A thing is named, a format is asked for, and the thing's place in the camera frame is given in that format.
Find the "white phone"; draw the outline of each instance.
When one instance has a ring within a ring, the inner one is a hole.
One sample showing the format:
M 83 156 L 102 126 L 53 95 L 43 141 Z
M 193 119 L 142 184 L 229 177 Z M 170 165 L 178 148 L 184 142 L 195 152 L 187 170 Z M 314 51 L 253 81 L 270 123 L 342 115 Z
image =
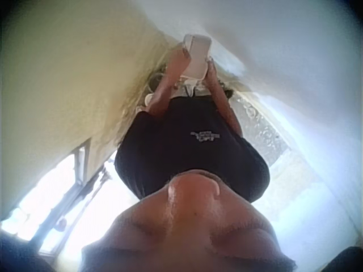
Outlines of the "white phone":
M 182 77 L 189 79 L 203 80 L 208 70 L 206 62 L 209 57 L 212 40 L 210 37 L 202 35 L 186 34 L 184 46 L 191 56 L 191 63 L 184 71 Z

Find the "t-shirt print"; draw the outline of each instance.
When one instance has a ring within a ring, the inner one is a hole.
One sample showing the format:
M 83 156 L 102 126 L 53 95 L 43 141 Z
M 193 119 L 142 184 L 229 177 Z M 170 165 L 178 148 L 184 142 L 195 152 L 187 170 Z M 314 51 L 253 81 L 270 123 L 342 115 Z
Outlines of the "t-shirt print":
M 191 135 L 195 136 L 199 142 L 214 141 L 214 139 L 219 139 L 221 136 L 217 133 L 212 133 L 211 131 L 201 131 L 201 132 L 191 132 Z

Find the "nose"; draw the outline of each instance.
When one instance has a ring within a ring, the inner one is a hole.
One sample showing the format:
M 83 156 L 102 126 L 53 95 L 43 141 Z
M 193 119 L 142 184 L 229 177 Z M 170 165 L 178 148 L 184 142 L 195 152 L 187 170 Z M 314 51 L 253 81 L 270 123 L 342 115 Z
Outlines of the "nose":
M 168 185 L 168 203 L 173 220 L 184 223 L 215 214 L 220 187 L 216 180 L 201 172 L 186 172 L 174 177 Z

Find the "person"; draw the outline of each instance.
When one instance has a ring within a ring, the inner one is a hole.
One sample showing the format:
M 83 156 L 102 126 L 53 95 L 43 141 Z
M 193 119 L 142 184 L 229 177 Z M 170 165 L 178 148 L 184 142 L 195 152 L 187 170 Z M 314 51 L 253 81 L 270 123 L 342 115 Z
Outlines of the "person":
M 190 63 L 173 51 L 165 76 L 137 113 L 115 168 L 140 199 L 83 250 L 82 271 L 292 271 L 270 223 L 251 202 L 269 170 L 242 138 L 213 61 L 210 96 L 175 97 Z

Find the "hand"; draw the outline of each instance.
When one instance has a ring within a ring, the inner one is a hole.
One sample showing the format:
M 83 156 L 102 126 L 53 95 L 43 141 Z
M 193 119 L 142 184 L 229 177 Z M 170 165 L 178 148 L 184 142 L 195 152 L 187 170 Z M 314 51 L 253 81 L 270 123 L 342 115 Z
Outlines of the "hand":
M 214 65 L 214 61 L 212 58 L 207 61 L 207 64 L 208 64 L 208 71 L 206 72 L 206 76 L 204 78 L 204 84 L 208 88 L 211 88 L 215 84 L 219 84 L 217 77 L 217 69 L 216 66 Z
M 170 84 L 174 85 L 186 70 L 191 62 L 191 56 L 185 48 L 175 49 L 171 53 L 169 63 L 166 67 L 166 75 L 170 80 Z

